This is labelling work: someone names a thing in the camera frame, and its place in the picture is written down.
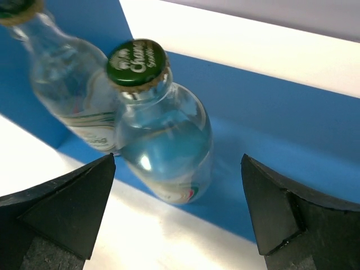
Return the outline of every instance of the blue surface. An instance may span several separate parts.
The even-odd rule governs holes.
[[[56,24],[66,33],[84,38],[104,53],[131,38],[118,0],[46,0]],[[70,132],[32,93],[28,53],[0,26],[0,113],[53,147]]]
[[[360,203],[360,100],[182,55],[175,81],[204,102],[214,131],[214,180],[181,208],[254,240],[241,184],[244,153],[322,192]],[[60,151],[85,163],[101,154],[70,136]],[[116,160],[116,178],[150,193]]]

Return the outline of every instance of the bottle label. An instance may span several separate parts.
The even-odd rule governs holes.
[[[207,184],[198,183],[156,183],[144,181],[157,197],[170,204],[186,204],[195,199],[199,191],[207,189]]]
[[[99,151],[109,151],[114,142],[114,113],[59,117],[80,138]]]
[[[199,166],[186,175],[166,182],[143,179],[153,193],[170,204],[186,204],[200,197],[210,185],[212,174],[212,150]]]

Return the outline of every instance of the bottle cap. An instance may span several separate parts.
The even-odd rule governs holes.
[[[43,10],[43,0],[1,0],[0,24],[13,26],[32,19]]]
[[[135,39],[113,50],[106,72],[117,89],[139,93],[164,80],[169,73],[169,61],[163,48],[155,41]]]

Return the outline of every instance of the clear glass bottle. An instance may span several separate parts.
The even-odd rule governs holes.
[[[151,40],[120,45],[106,70],[121,100],[115,144],[123,159],[162,200],[196,200],[211,181],[213,145],[200,100],[173,83],[166,53]]]
[[[42,0],[1,2],[0,24],[29,51],[31,84],[48,111],[94,149],[115,152],[117,93],[109,85],[107,58],[100,49],[64,34]]]

